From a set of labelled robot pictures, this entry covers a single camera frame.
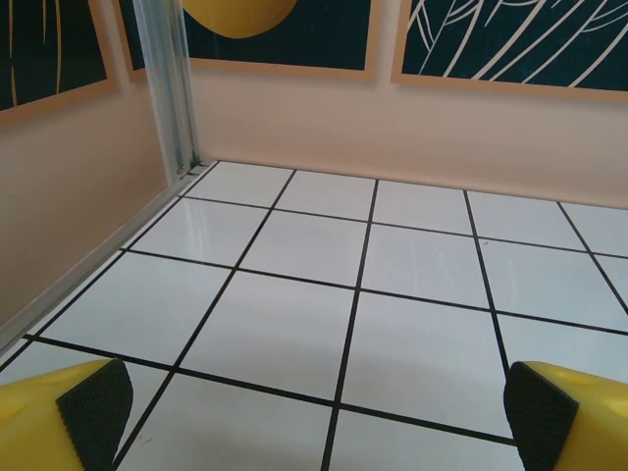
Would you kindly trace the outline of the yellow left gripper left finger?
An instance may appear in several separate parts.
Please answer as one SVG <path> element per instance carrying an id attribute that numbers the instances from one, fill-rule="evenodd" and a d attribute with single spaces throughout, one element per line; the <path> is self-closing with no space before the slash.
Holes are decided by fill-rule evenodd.
<path id="1" fill-rule="evenodd" d="M 131 415 L 120 359 L 95 360 L 1 387 L 3 470 L 111 470 Z"/>

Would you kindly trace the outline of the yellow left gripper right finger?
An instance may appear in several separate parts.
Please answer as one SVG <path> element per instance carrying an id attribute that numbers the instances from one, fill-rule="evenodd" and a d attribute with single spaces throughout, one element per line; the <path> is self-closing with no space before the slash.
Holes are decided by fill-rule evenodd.
<path id="1" fill-rule="evenodd" d="M 627 385 L 539 361 L 515 362 L 504 410 L 526 470 L 625 470 Z"/>

